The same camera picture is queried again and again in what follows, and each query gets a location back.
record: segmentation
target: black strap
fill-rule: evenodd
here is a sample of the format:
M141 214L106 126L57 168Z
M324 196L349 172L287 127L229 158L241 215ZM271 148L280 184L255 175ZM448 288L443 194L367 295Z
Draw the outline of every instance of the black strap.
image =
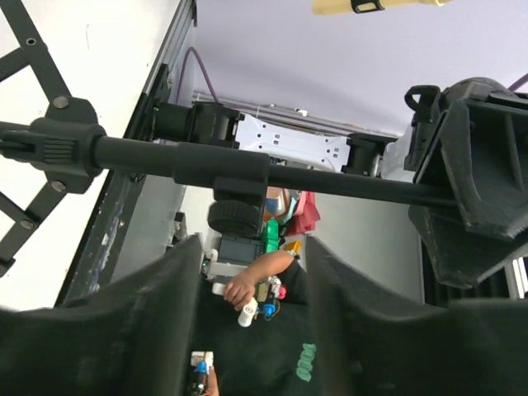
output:
M361 6L372 5L374 8L362 11ZM366 12L382 11L384 10L383 6L380 3L380 0L351 0L352 10L356 14L364 14Z

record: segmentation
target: gray floor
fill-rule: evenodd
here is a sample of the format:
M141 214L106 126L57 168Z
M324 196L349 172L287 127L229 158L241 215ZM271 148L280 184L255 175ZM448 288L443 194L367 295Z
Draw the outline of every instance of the gray floor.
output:
M191 29L172 72L173 76L179 75L183 55L186 48L192 45L193 40L194 31ZM179 100L179 103L184 106L189 106L192 101L194 68L195 62L188 62ZM172 92L170 101L174 101L174 96L175 90ZM117 281L137 271L165 253L172 221L182 206L185 190L185 186L175 184L169 178L147 177L130 221L112 281Z

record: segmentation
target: yellow object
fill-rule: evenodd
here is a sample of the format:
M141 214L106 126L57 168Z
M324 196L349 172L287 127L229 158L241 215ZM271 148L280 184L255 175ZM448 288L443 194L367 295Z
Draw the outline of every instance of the yellow object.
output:
M453 0L379 0L381 7L397 7L407 6L409 4L430 4L433 6L443 6L447 2ZM351 0L313 0L312 12L315 15L335 15L344 14L346 12L352 12L352 1ZM368 2L362 6L359 6L360 12L368 12L375 10L375 4Z
M294 252L295 254L299 254L302 246L302 241L294 241L285 245L284 250L286 250L287 252Z

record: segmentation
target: finger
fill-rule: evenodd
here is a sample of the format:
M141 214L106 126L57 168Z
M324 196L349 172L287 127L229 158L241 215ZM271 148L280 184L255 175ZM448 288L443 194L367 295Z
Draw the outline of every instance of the finger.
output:
M218 379L216 378L215 368L211 366L209 368L209 376L207 377L207 390L206 394L210 396L219 396Z
M225 295L225 299L232 303L233 299L237 296L238 292L240 291L240 286L233 285L233 287L229 290L229 292Z
M242 298L239 301L237 301L236 303L233 302L235 309L237 311L242 310L242 308L244 308L244 305L249 304L252 297L253 297L253 293L250 290L247 291L245 294L242 295Z
M229 283L224 287L224 298L225 298L225 299L227 299L228 292L231 290L232 287L233 287L233 282L229 282Z

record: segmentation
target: yellow handle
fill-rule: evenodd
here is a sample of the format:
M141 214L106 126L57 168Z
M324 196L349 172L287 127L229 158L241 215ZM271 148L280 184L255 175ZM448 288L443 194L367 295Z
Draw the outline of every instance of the yellow handle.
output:
M409 4L430 4L443 6L453 0L379 0L381 7L407 6ZM360 11L367 12L375 9L374 3L367 3L360 7ZM316 15L335 15L352 12L351 0L313 0L312 12Z

